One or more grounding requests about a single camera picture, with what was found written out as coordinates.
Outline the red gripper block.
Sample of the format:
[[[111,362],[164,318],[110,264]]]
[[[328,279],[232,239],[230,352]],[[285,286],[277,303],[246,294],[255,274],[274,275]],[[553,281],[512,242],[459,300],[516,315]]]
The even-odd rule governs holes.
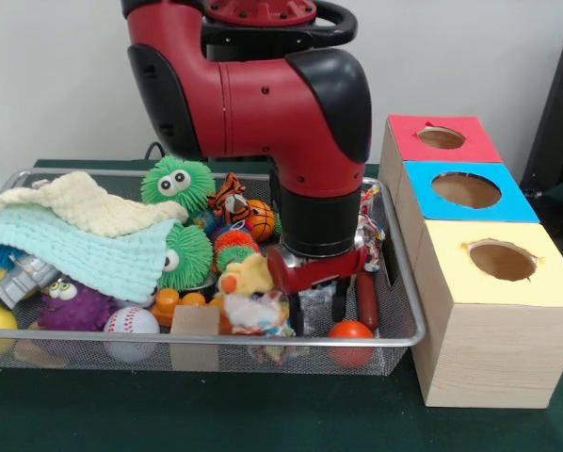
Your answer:
[[[350,278],[363,269],[365,257],[364,246],[325,258],[296,256],[283,244],[267,248],[268,271],[274,285],[289,295],[289,320],[296,336],[304,335],[304,312],[299,292],[337,280],[332,297],[332,320],[335,323],[343,321]]]

